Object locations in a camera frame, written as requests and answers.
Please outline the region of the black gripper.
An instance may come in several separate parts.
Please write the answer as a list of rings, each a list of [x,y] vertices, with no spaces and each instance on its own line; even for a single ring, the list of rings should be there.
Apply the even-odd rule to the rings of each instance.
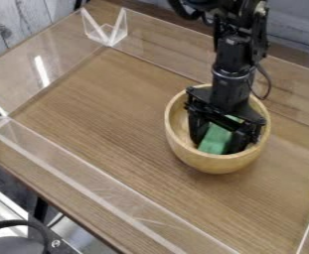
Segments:
[[[190,138],[195,144],[202,142],[210,122],[231,131],[228,153],[244,150],[255,143],[265,118],[248,105],[254,69],[242,73],[227,73],[212,68],[212,85],[186,88],[184,109],[188,115]]]

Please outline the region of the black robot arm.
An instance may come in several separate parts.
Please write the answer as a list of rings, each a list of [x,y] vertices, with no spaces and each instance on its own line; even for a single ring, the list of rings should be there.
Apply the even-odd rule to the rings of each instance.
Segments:
[[[186,88],[188,132],[196,149],[215,155],[242,152],[258,142],[266,119],[251,108],[254,74],[266,57],[266,0],[168,0],[186,20],[212,28],[212,83]]]

